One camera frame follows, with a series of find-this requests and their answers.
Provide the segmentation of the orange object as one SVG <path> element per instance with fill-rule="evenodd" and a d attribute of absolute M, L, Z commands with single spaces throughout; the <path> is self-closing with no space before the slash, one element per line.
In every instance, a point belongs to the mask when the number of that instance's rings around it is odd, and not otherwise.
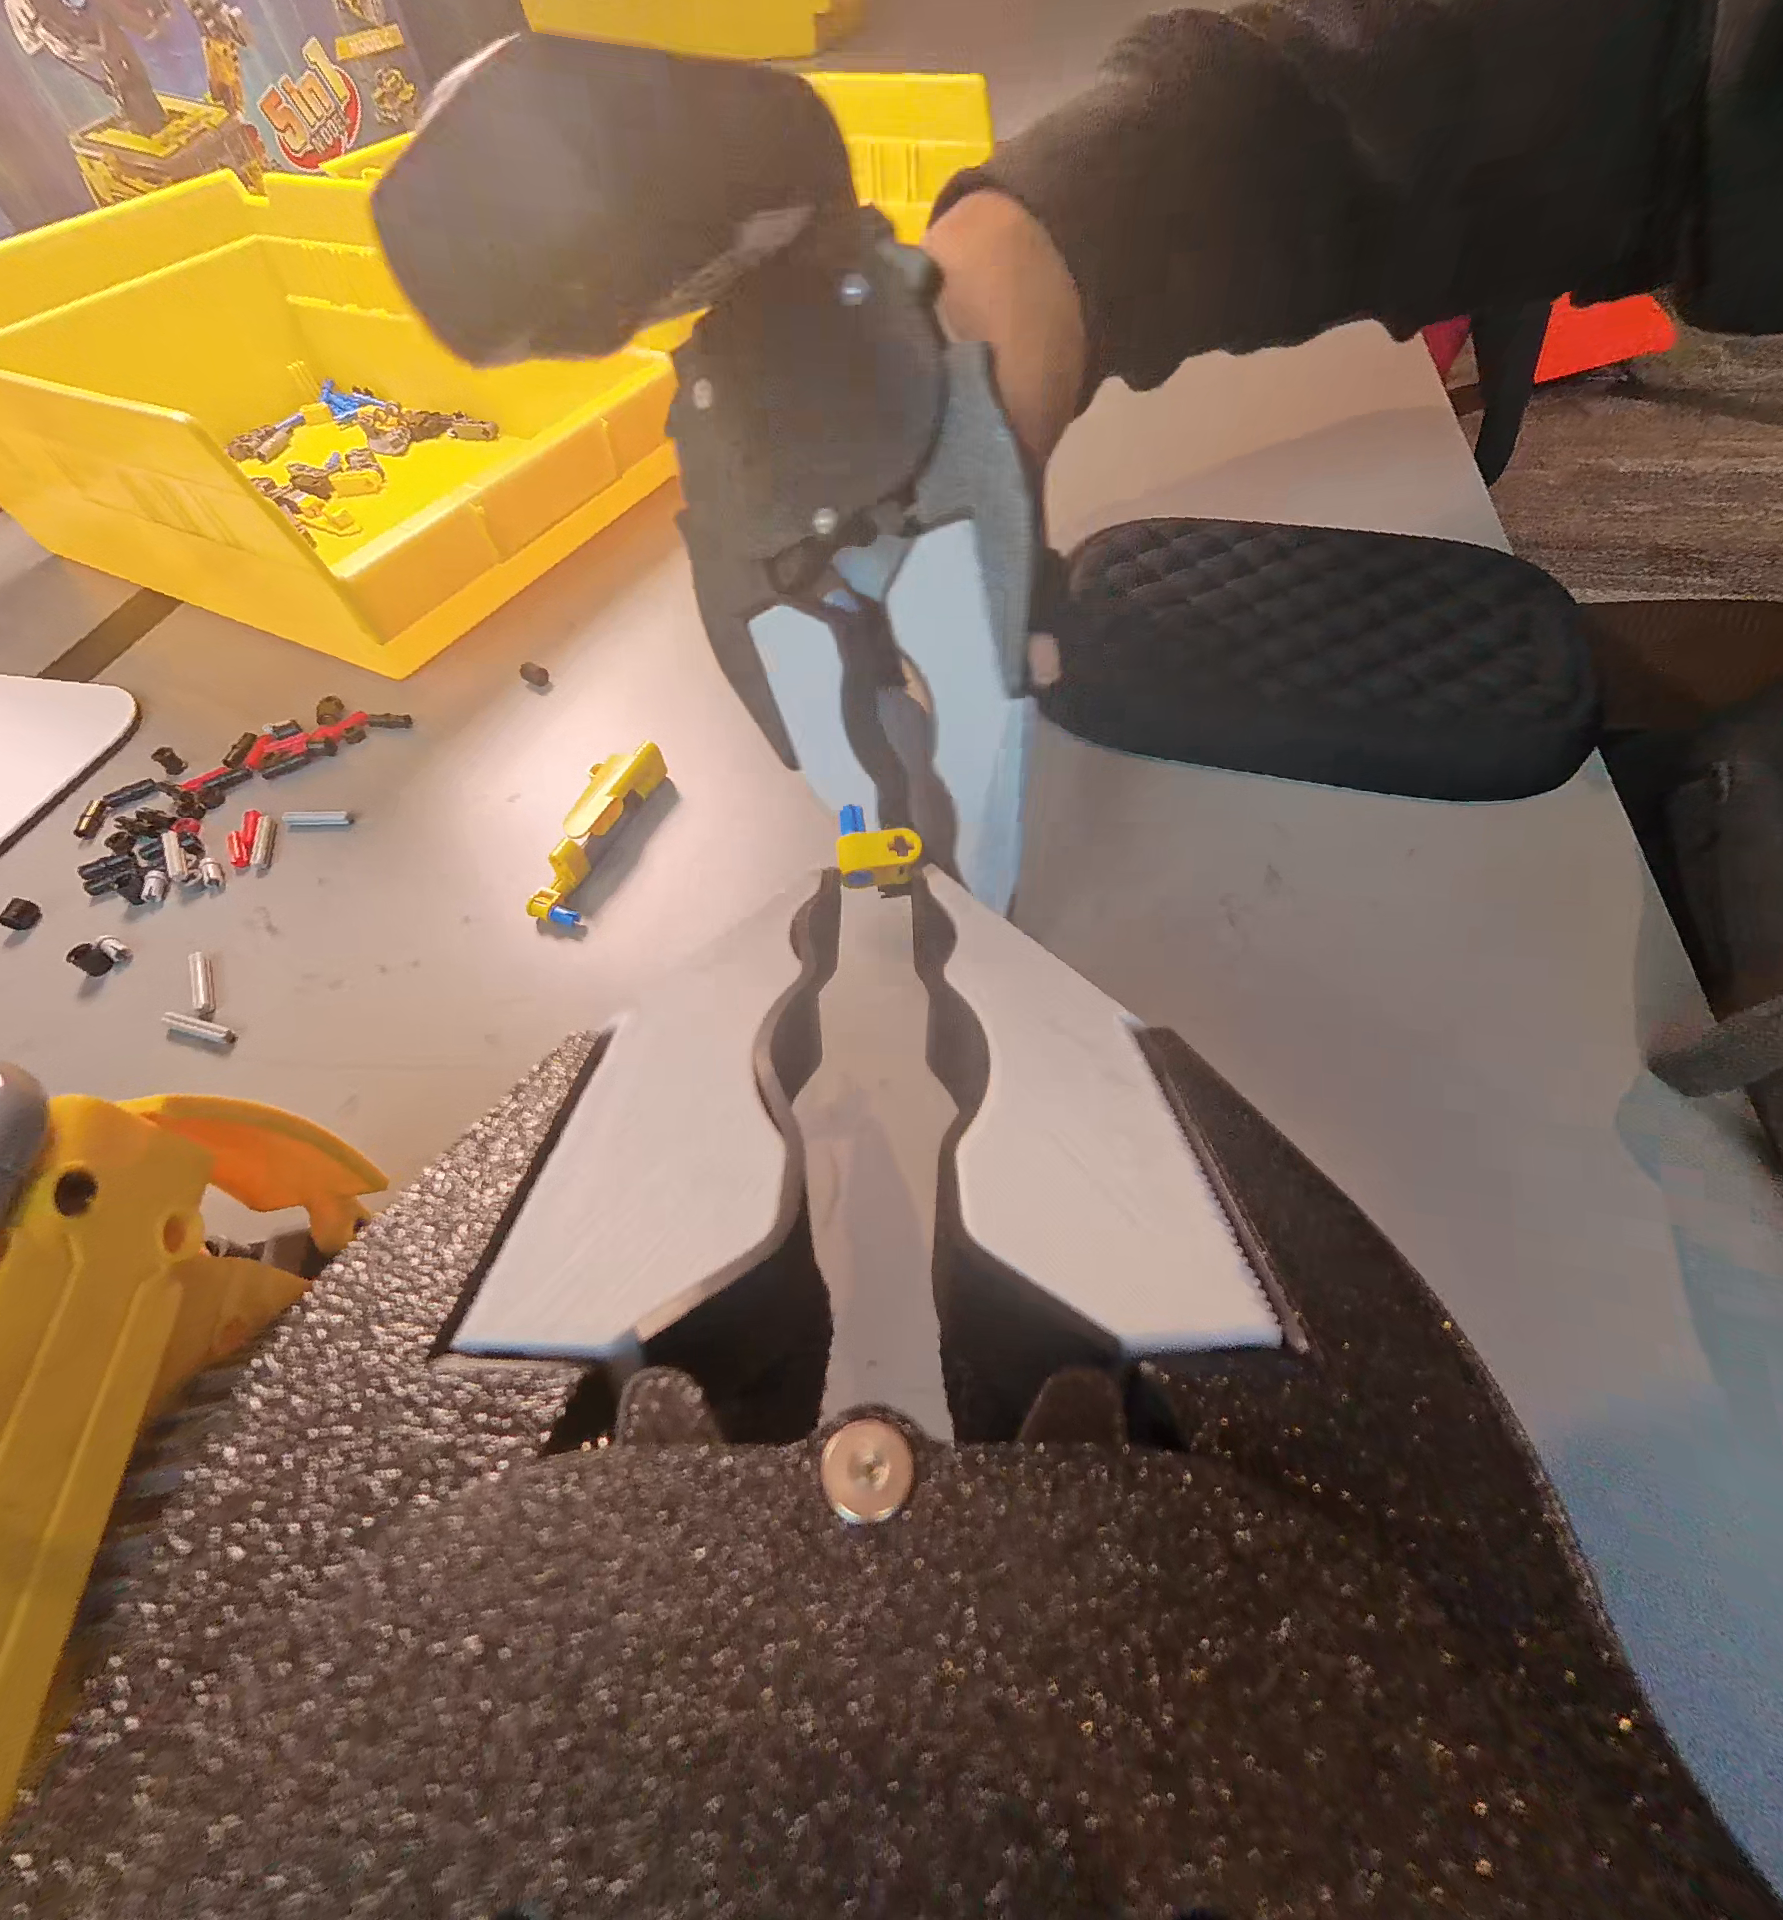
<path fill-rule="evenodd" d="M 1472 357 L 1478 353 L 1472 332 L 1476 319 L 1502 328 L 1492 339 L 1502 347 L 1510 347 L 1528 323 L 1542 321 L 1534 367 L 1526 375 L 1530 385 L 1662 353 L 1676 339 L 1670 316 L 1650 295 L 1586 304 L 1574 304 L 1566 297 L 1502 302 L 1476 316 L 1444 317 L 1422 328 L 1430 361 L 1446 385 L 1462 347 L 1468 347 Z"/>

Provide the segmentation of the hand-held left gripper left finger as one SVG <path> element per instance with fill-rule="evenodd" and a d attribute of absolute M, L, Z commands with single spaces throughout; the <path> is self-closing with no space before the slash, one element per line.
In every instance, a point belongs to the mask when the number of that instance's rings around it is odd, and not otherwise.
<path fill-rule="evenodd" d="M 803 876 L 599 1035 L 465 1293 L 469 1359 L 625 1363 L 777 1251 L 805 1199 L 833 882 Z"/>

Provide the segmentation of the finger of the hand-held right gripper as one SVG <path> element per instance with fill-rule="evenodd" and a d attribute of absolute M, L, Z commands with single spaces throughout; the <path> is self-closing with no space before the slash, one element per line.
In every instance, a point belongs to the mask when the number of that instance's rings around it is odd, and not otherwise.
<path fill-rule="evenodd" d="M 1041 495 L 991 357 L 945 353 L 943 369 L 941 427 L 913 486 L 913 536 L 895 576 L 895 639 L 929 711 L 911 793 L 935 817 L 931 858 L 1005 916 L 1023 851 Z"/>
<path fill-rule="evenodd" d="M 851 588 L 775 604 L 751 620 L 791 761 L 817 798 L 855 804 L 869 827 L 903 824 L 903 761 L 879 696 L 903 684 L 883 608 Z"/>

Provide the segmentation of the mixed plastic connector pieces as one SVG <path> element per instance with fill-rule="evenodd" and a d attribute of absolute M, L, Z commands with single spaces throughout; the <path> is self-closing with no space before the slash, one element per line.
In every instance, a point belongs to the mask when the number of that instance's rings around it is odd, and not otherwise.
<path fill-rule="evenodd" d="M 319 394 L 291 414 L 233 434 L 225 456 L 305 539 L 353 537 L 359 527 L 349 502 L 381 493 L 391 467 L 413 449 L 499 439 L 501 427 L 487 415 L 411 405 L 325 379 Z"/>

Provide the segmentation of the robot kit cardboard box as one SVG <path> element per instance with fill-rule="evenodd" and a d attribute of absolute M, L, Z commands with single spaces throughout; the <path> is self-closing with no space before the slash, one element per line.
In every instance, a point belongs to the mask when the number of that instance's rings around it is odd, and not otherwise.
<path fill-rule="evenodd" d="M 423 84 L 405 4 L 0 1 L 0 240 L 215 172 L 327 177 Z"/>

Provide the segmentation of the yellow beam assembly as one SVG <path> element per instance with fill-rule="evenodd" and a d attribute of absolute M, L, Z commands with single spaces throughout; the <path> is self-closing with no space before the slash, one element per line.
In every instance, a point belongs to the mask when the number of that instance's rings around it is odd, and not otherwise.
<path fill-rule="evenodd" d="M 647 737 L 591 763 L 587 783 L 569 805 L 549 853 L 549 882 L 531 899 L 535 916 L 547 917 L 567 908 L 627 814 L 645 804 L 665 778 L 663 750 Z"/>

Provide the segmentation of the person's right hand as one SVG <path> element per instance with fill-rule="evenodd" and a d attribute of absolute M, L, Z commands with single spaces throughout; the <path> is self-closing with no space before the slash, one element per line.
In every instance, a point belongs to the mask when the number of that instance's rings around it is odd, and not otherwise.
<path fill-rule="evenodd" d="M 923 249 L 941 276 L 945 332 L 989 349 L 1013 434 L 1045 471 L 1091 383 L 1079 288 L 1063 254 L 1023 204 L 995 190 L 937 211 Z"/>

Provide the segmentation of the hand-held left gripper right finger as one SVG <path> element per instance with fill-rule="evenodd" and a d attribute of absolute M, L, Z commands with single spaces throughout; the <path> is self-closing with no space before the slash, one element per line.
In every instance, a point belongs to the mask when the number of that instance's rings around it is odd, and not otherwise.
<path fill-rule="evenodd" d="M 965 1249 L 1123 1358 L 1281 1348 L 1143 1024 L 949 876 L 921 886 L 921 980 Z"/>

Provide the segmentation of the person's right forearm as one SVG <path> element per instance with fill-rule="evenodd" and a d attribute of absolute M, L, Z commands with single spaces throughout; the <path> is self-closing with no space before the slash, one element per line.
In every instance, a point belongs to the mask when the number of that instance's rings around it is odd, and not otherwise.
<path fill-rule="evenodd" d="M 1079 394 L 1341 323 L 1392 337 L 1660 285 L 1700 186 L 1710 5 L 1171 9 L 951 180 L 1073 288 Z"/>

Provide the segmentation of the yellow tracked toy robot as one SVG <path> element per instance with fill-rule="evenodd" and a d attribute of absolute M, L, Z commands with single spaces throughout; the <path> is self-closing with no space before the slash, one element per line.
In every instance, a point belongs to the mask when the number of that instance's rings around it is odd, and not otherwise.
<path fill-rule="evenodd" d="M 205 1195 L 301 1209 L 327 1259 L 385 1186 L 279 1108 L 49 1095 L 0 1064 L 0 1824 L 139 1435 L 309 1287 L 263 1254 L 213 1251 Z"/>

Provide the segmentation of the white stand base with leaflet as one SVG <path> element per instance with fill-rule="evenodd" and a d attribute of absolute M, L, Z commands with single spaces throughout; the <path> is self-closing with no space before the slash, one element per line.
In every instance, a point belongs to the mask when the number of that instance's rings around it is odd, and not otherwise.
<path fill-rule="evenodd" d="M 0 853 L 135 732 L 113 684 L 0 674 Z"/>

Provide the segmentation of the yellow parts bin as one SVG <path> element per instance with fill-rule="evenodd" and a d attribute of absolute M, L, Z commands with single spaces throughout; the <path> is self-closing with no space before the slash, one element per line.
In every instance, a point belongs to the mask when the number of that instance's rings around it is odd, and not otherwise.
<path fill-rule="evenodd" d="M 523 1 L 545 36 L 737 62 L 805 62 L 853 34 L 865 1 Z"/>
<path fill-rule="evenodd" d="M 949 180 L 993 149 L 989 87 L 977 73 L 819 69 L 803 75 L 845 143 L 855 198 L 913 242 Z M 251 195 L 265 236 L 375 251 L 371 195 L 409 134 L 357 148 L 313 173 L 267 173 Z"/>
<path fill-rule="evenodd" d="M 377 251 L 261 233 L 213 172 L 0 242 L 0 507 L 51 554 L 405 679 L 663 487 L 669 332 L 475 369 Z M 499 423 L 305 539 L 225 456 L 325 379 Z"/>

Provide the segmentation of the pile of small building parts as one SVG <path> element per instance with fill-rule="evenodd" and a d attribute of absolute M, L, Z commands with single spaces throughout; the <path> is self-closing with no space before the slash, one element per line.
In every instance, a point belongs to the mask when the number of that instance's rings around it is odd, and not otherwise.
<path fill-rule="evenodd" d="M 55 1091 L 343 1112 L 423 1070 L 425 694 L 333 684 L 127 752 L 0 877 L 0 1059 Z"/>

